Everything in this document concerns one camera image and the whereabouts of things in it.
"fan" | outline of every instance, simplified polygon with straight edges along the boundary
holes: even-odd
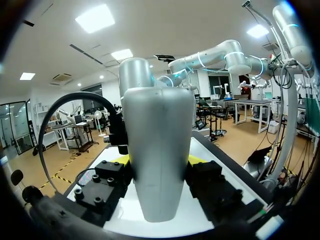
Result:
[[[101,119],[101,117],[102,117],[102,113],[99,110],[97,110],[97,111],[94,112],[94,117],[98,121],[98,126],[99,126],[99,130],[100,130],[99,137],[105,136],[106,134],[101,132],[101,127],[100,127],[100,122],[99,122],[99,119]]]

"laptop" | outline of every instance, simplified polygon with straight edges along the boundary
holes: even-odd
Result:
[[[86,122],[82,122],[82,116],[81,115],[75,115],[74,116],[74,121],[76,126],[83,126],[86,125]]]

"office chair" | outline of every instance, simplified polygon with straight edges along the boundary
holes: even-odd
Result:
[[[99,120],[99,122],[100,122],[100,124],[102,125],[102,129],[101,129],[101,130],[104,131],[104,130],[107,128],[107,126],[108,126],[109,120],[107,120],[106,117],[105,117],[105,115],[102,114],[101,119]]]
[[[221,113],[216,113],[214,116],[218,119],[220,119],[220,129],[218,129],[216,131],[216,135],[219,136],[219,135],[225,135],[227,133],[227,130],[223,130],[222,129],[222,119],[225,119],[227,120],[228,119],[228,114],[229,114],[229,107],[227,107],[225,109],[225,112],[221,112]]]

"yellow black warning tape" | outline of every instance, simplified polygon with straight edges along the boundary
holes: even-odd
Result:
[[[68,179],[65,179],[64,177],[60,177],[60,176],[58,176],[58,175],[55,175],[55,177],[58,178],[58,179],[61,179],[61,180],[65,181],[65,182],[67,182],[67,183],[72,184],[72,181],[70,181],[70,180],[68,180]]]
[[[73,160],[75,159],[72,159],[71,161],[69,161],[66,165],[64,165],[59,171],[57,171],[54,175],[56,176],[58,173],[60,173],[66,166],[68,166],[70,163],[73,162]]]
[[[39,189],[43,189],[47,184],[49,183],[49,181],[46,181]]]

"glass wall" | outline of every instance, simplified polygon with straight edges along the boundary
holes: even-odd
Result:
[[[26,103],[18,102],[9,104],[9,106],[13,138],[18,154],[22,154],[33,147],[28,127]]]
[[[95,93],[102,96],[101,84],[81,89],[81,91]],[[94,114],[96,110],[102,111],[104,109],[103,105],[96,101],[84,99],[82,102],[83,102],[83,111],[85,114]]]
[[[0,145],[9,160],[33,147],[26,102],[0,105]]]

